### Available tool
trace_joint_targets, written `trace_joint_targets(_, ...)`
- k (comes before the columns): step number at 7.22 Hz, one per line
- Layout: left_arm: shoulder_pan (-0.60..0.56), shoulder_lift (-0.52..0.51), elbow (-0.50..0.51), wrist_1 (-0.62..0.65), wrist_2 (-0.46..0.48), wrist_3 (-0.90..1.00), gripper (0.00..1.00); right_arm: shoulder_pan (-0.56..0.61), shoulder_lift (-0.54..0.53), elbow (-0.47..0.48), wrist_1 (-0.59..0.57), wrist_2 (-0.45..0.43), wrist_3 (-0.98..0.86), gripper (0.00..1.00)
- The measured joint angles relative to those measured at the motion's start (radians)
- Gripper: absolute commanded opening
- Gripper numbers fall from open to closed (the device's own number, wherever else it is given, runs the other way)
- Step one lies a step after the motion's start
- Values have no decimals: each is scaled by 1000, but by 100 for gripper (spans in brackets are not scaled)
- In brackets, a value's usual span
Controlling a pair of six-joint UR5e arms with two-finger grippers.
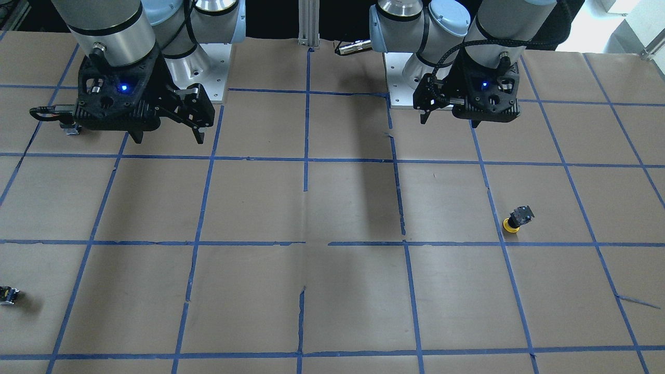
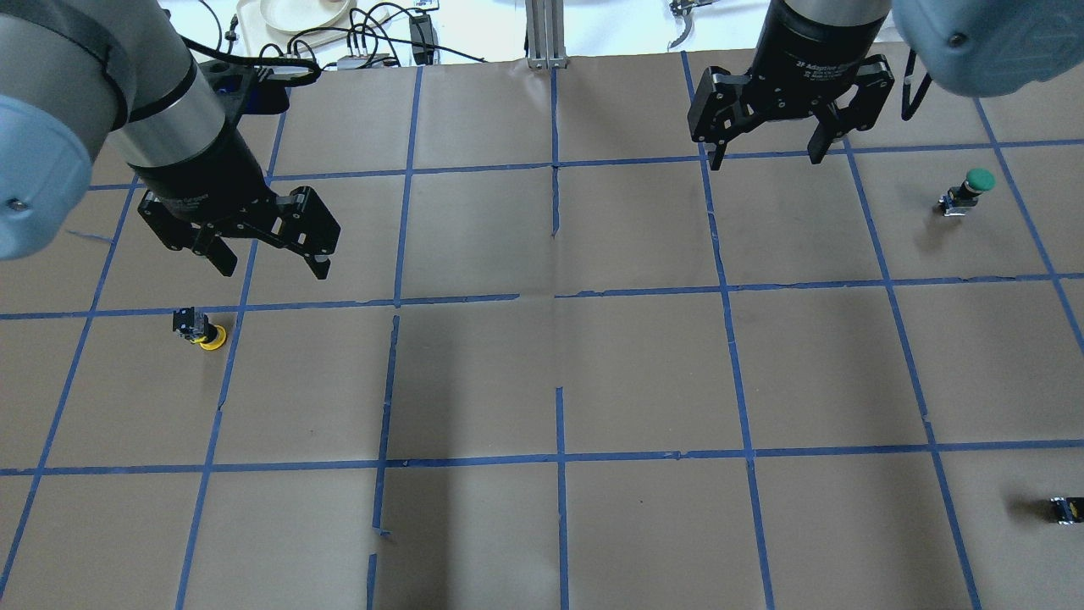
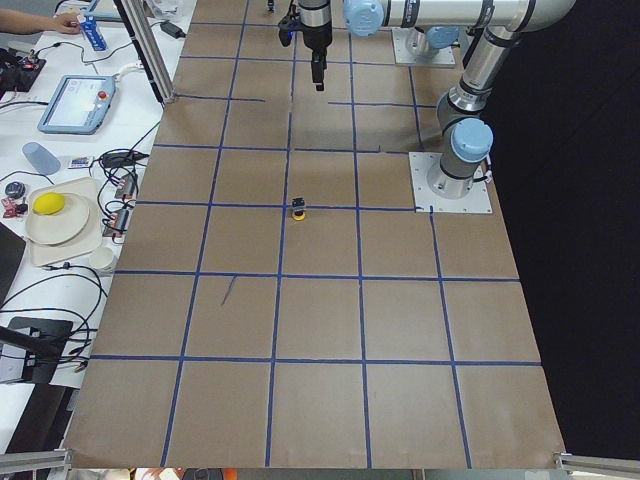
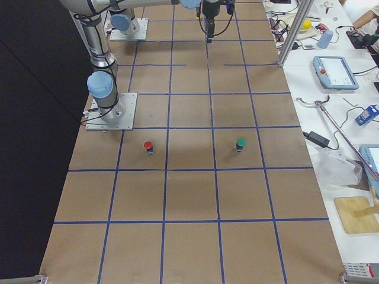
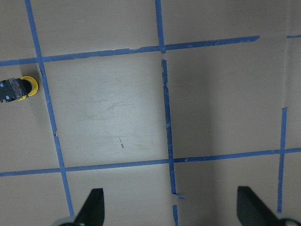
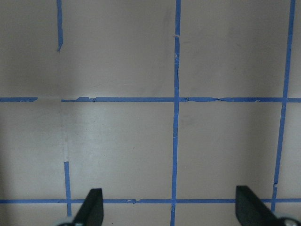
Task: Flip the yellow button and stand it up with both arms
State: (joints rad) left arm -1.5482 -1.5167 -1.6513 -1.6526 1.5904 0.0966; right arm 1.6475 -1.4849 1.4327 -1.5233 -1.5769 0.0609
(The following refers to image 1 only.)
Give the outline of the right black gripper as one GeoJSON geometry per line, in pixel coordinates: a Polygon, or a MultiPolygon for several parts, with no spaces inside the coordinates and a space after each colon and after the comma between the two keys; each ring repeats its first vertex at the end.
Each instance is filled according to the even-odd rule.
{"type": "Polygon", "coordinates": [[[121,67],[98,67],[100,53],[84,57],[78,71],[78,97],[73,120],[86,129],[126,131],[142,144],[143,134],[168,117],[192,129],[197,144],[204,144],[206,128],[214,125],[215,109],[202,84],[180,89],[171,78],[159,50],[121,67]]]}

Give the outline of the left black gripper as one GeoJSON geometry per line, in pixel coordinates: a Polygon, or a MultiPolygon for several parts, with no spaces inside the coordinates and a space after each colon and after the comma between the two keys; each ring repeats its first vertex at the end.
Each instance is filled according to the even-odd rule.
{"type": "Polygon", "coordinates": [[[466,54],[458,54],[444,79],[426,73],[414,90],[414,109],[420,124],[430,114],[451,106],[456,118],[471,123],[508,123],[522,113],[517,99],[520,83],[518,65],[501,54],[495,67],[486,67],[466,54]]]}

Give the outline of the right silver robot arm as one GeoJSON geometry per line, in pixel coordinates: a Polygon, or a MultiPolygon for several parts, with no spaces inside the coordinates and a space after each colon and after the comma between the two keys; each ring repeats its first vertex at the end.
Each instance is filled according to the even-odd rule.
{"type": "Polygon", "coordinates": [[[226,75],[219,52],[246,37],[244,1],[54,1],[85,57],[74,104],[31,109],[67,135],[121,131],[140,144],[162,118],[198,144],[215,124],[226,75]]]}

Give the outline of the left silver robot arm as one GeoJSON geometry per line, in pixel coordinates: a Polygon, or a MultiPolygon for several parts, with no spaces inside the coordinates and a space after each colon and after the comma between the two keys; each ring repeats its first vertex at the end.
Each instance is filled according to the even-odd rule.
{"type": "Polygon", "coordinates": [[[413,108],[425,124],[436,110],[470,121],[508,123],[522,107],[518,59],[555,1],[483,1],[475,15],[457,1],[377,1],[369,10],[378,52],[411,54],[413,108]]]}

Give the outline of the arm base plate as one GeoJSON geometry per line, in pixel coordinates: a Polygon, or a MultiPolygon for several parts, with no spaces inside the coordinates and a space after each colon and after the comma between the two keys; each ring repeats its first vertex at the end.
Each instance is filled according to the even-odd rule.
{"type": "Polygon", "coordinates": [[[384,53],[384,62],[391,108],[413,110],[414,90],[432,67],[420,62],[414,53],[384,53]]]}
{"type": "Polygon", "coordinates": [[[174,83],[180,89],[202,84],[213,104],[223,104],[231,64],[231,44],[201,44],[187,57],[166,59],[174,83]]]}

